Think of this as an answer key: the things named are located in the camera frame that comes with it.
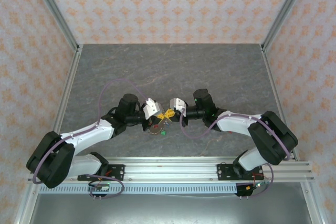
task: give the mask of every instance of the aluminum frame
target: aluminum frame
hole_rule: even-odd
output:
[[[262,53],[262,56],[265,62],[268,77],[269,77],[269,80],[270,80],[270,83],[273,89],[273,93],[276,99],[277,107],[280,113],[280,118],[282,119],[282,121],[284,121],[285,124],[287,124],[286,118],[285,118],[285,115],[283,113],[283,109],[280,103],[279,95],[278,95],[278,92],[275,86],[275,82],[273,79],[273,75],[272,75],[270,66],[268,64],[268,59],[267,59],[265,48],[263,48],[263,46],[260,45],[260,49],[261,49],[261,53]],[[294,148],[292,152],[294,154],[295,160],[299,162],[300,156],[299,156],[299,151],[297,150],[297,148]],[[307,208],[308,208],[312,223],[328,224],[329,221],[325,213],[325,210],[323,208],[323,203],[320,197],[321,193],[319,192],[318,185],[316,183],[301,182],[301,188],[304,194],[304,198],[306,200]]]
[[[282,24],[284,23],[288,13],[290,12],[290,10],[292,9],[294,3],[296,0],[285,0],[278,16],[276,17],[276,19],[274,20],[266,38],[265,41],[262,44],[262,48],[264,51],[267,51],[267,49],[269,48],[269,46],[271,45],[273,39],[275,38],[275,36],[277,35],[278,31],[280,30],[280,27],[282,26]]]
[[[59,132],[61,125],[62,125],[62,120],[63,120],[65,109],[68,103],[68,99],[70,96],[70,91],[71,91],[73,80],[75,78],[75,73],[77,70],[82,48],[83,48],[83,45],[80,45],[78,48],[76,48],[75,52],[73,53],[72,63],[69,68],[67,80],[63,88],[63,93],[62,93],[62,98],[60,101],[59,109],[58,109],[55,122],[54,122],[53,130],[55,132]],[[21,200],[14,224],[30,223],[39,191],[40,191],[40,185],[35,185],[32,182],[28,182],[28,186],[26,188],[24,197]]]
[[[60,29],[64,33],[65,38],[69,42],[69,45],[74,49],[78,49],[78,43],[76,42],[76,39],[74,35],[72,34],[66,20],[64,19],[61,11],[59,10],[55,0],[44,0],[46,5],[49,7],[49,10],[51,11],[52,15],[54,16],[56,22],[58,23]]]
[[[213,184],[245,183],[252,180],[219,181],[217,164],[231,164],[235,157],[108,157],[110,164],[124,164],[123,183],[126,184]],[[314,176],[309,162],[283,161],[274,170],[274,182],[313,182]],[[266,177],[271,178],[267,165],[263,166]],[[63,184],[87,183],[74,178]]]

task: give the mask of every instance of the wall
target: wall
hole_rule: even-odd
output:
[[[285,0],[56,0],[81,44],[261,43]]]
[[[0,223],[9,224],[25,164],[52,129],[73,50],[43,0],[1,0],[0,13]]]
[[[336,0],[297,0],[267,52],[299,155],[336,220]]]

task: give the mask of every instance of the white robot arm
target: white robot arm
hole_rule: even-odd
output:
[[[182,126],[186,126],[190,119],[202,119],[213,130],[252,137],[256,147],[240,154],[233,163],[233,169],[240,177],[267,163],[278,165],[298,144],[297,138],[274,112],[245,115],[217,108],[206,89],[196,90],[194,100],[195,106],[188,106],[179,98],[170,102],[171,109],[177,112],[175,121],[182,117]]]
[[[138,98],[132,94],[126,94],[120,100],[116,111],[109,111],[97,122],[82,129],[57,134],[47,133],[27,162],[27,168],[35,172],[38,163],[46,152],[57,142],[66,138],[43,163],[37,177],[49,188],[59,185],[65,178],[82,174],[96,174],[102,166],[103,157],[97,153],[77,156],[78,153],[99,142],[109,140],[125,131],[128,124],[142,124],[143,130],[147,130],[155,115],[161,113],[161,105],[148,98],[138,111]]]

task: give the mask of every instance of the cable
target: cable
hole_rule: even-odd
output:
[[[107,177],[107,176],[92,175],[92,174],[85,174],[85,176],[94,177],[94,178],[105,178],[105,179],[108,179],[108,180],[116,181],[116,182],[118,182],[121,185],[121,189],[120,189],[120,191],[118,193],[106,195],[105,197],[103,197],[101,199],[108,199],[108,198],[116,197],[116,196],[120,195],[125,190],[125,185],[123,184],[123,182],[121,182],[120,180],[118,180],[116,178],[111,178],[111,177]],[[96,189],[96,187],[100,184],[100,182],[101,181],[99,181],[98,184],[96,184],[94,187],[91,188],[91,190],[90,190],[90,196],[92,198],[95,198],[95,196],[93,195],[92,192],[93,192],[94,189]]]
[[[226,195],[226,196],[192,196],[192,195],[178,195],[178,194],[150,194],[158,196],[171,196],[171,197],[182,197],[182,198],[197,198],[197,199],[222,199],[222,198],[236,198],[236,195]]]
[[[290,159],[290,154],[287,150],[287,148],[285,147],[285,145],[282,143],[282,141],[280,140],[280,138],[275,134],[275,132],[266,124],[264,123],[262,120],[255,118],[254,116],[249,116],[249,115],[243,115],[243,114],[228,114],[228,115],[222,115],[219,118],[217,118],[209,127],[208,129],[206,129],[206,131],[204,131],[201,135],[199,136],[190,136],[188,133],[185,132],[183,125],[182,125],[182,118],[183,118],[183,113],[184,113],[185,109],[182,109],[181,115],[180,115],[180,128],[183,132],[184,135],[186,135],[187,137],[191,138],[191,139],[197,139],[200,137],[205,136],[207,133],[210,132],[210,130],[212,129],[212,127],[214,125],[216,125],[216,123],[223,119],[223,118],[228,118],[228,117],[243,117],[243,118],[248,118],[248,119],[253,119],[255,121],[257,121],[258,123],[260,123],[265,129],[267,129],[272,136],[275,138],[275,140],[279,143],[279,145],[281,146],[281,148],[283,149],[283,151],[286,153],[287,158],[285,160],[289,160]]]
[[[113,111],[116,109],[117,107],[113,107],[109,110],[109,112],[107,112],[109,115],[114,115]]]
[[[255,186],[255,182],[256,182],[256,174],[253,173],[253,186]]]
[[[96,186],[96,185],[93,185],[92,183],[97,182],[97,181],[101,181],[101,180],[99,180],[99,179],[92,180],[88,183],[88,186],[91,186],[91,187]]]
[[[145,99],[147,100],[147,97],[141,92],[141,90],[139,90],[136,85],[127,80],[127,79],[114,79],[110,82],[108,82],[104,87],[103,89],[101,90],[100,94],[99,94],[99,97],[98,97],[98,119],[97,119],[97,123],[87,129],[87,130],[84,130],[84,131],[81,131],[81,132],[78,132],[76,134],[74,134],[73,136],[67,136],[65,138],[62,138],[60,141],[58,141],[55,145],[53,145],[47,152],[46,154],[42,157],[41,161],[38,163],[36,169],[35,169],[35,172],[33,174],[33,178],[32,178],[32,181],[34,184],[42,184],[42,181],[37,181],[36,178],[37,178],[37,174],[38,172],[40,171],[41,167],[42,167],[42,164],[44,163],[44,161],[47,159],[47,157],[53,152],[53,150],[55,150],[59,145],[61,145],[62,143],[64,143],[66,140],[72,138],[72,137],[76,137],[76,136],[79,136],[79,135],[82,135],[82,134],[85,134],[85,133],[88,133],[90,131],[93,131],[100,123],[100,118],[101,118],[101,111],[100,111],[100,102],[101,102],[101,98],[102,98],[102,95],[104,94],[105,90],[111,85],[113,84],[114,82],[117,82],[117,81],[125,81],[125,82],[128,82],[130,85],[132,85],[136,90],[137,92]]]

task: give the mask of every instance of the purple cable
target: purple cable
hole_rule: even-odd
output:
[[[118,182],[121,185],[121,189],[120,189],[120,191],[118,193],[106,195],[105,197],[102,197],[101,199],[108,199],[108,198],[116,197],[116,196],[120,195],[125,190],[125,185],[123,184],[123,182],[121,182],[120,180],[118,180],[116,178],[111,178],[111,177],[107,177],[107,176],[91,175],[91,174],[85,174],[85,176],[94,177],[94,178],[105,178],[105,179],[109,179],[109,180],[112,180],[112,181],[116,181],[116,182]],[[90,196],[92,198],[95,198],[95,196],[93,195],[92,192],[93,192],[94,189],[96,189],[96,187],[98,185],[99,185],[99,183],[96,184],[94,187],[92,187],[91,190],[90,190]]]
[[[94,125],[93,127],[89,128],[89,129],[87,129],[87,130],[78,132],[78,133],[74,134],[73,136],[71,136],[71,135],[70,135],[70,136],[67,136],[67,137],[61,139],[61,140],[60,140],[59,142],[57,142],[55,145],[53,145],[53,146],[46,152],[46,154],[43,156],[43,158],[42,158],[41,161],[38,163],[38,165],[37,165],[37,167],[36,167],[36,169],[35,169],[35,172],[34,172],[34,174],[33,174],[33,179],[32,179],[32,181],[33,181],[34,184],[42,184],[41,181],[37,181],[37,180],[36,180],[37,174],[38,174],[38,172],[40,171],[40,169],[41,169],[42,164],[44,163],[44,161],[47,159],[47,157],[50,155],[50,153],[53,152],[54,149],[56,149],[60,144],[64,143],[66,140],[68,140],[68,139],[70,139],[70,138],[72,138],[72,137],[76,137],[76,136],[79,136],[79,135],[83,135],[83,134],[85,134],[85,133],[88,133],[88,132],[94,130],[94,129],[99,125],[100,118],[101,118],[100,102],[101,102],[102,95],[103,95],[103,93],[105,92],[105,90],[106,90],[112,83],[114,83],[114,82],[116,82],[116,81],[125,81],[125,82],[128,82],[130,85],[132,85],[132,86],[137,90],[137,92],[139,92],[139,94],[140,94],[145,100],[147,100],[147,97],[141,92],[141,90],[139,90],[138,87],[136,87],[136,85],[135,85],[133,82],[129,81],[129,80],[126,80],[126,79],[115,79],[115,80],[112,80],[112,81],[108,82],[108,83],[103,87],[103,89],[101,90],[101,92],[100,92],[100,94],[99,94],[99,97],[98,97],[98,119],[97,119],[97,123],[96,123],[96,125]]]
[[[263,194],[264,192],[266,192],[270,187],[271,185],[273,184],[273,181],[274,181],[274,171],[273,171],[273,168],[270,164],[266,164],[268,165],[270,171],[271,171],[271,181],[269,183],[268,186],[266,186],[265,190],[259,192],[258,194],[255,194],[255,195],[251,195],[251,196],[248,196],[249,198],[252,198],[252,197],[256,197],[256,196],[259,196],[260,194]],[[251,183],[241,183],[241,184],[237,184],[238,186],[243,186],[243,185],[250,185]]]
[[[287,148],[285,147],[285,145],[282,143],[282,141],[280,140],[280,138],[275,134],[275,132],[273,130],[271,130],[271,128],[266,124],[264,123],[262,120],[258,119],[258,118],[255,118],[254,116],[249,116],[249,115],[242,115],[242,114],[228,114],[228,115],[223,115],[223,116],[220,116],[219,118],[216,119],[215,122],[213,122],[207,129],[206,131],[204,131],[201,135],[199,136],[190,136],[188,133],[185,132],[184,128],[183,128],[183,125],[182,125],[182,118],[183,118],[183,113],[184,113],[184,110],[185,109],[182,109],[182,112],[181,112],[181,116],[180,116],[180,128],[183,132],[184,135],[186,135],[187,137],[191,138],[191,139],[197,139],[197,138],[200,138],[202,136],[205,136],[207,133],[209,133],[209,131],[212,129],[212,127],[221,119],[223,118],[228,118],[230,116],[232,117],[243,117],[243,118],[248,118],[248,119],[253,119],[255,121],[257,121],[258,123],[260,123],[265,129],[267,129],[271,134],[272,136],[275,138],[275,140],[280,144],[281,148],[283,149],[283,151],[286,153],[287,155],[287,158],[285,160],[289,160],[290,159],[290,154],[287,150]]]

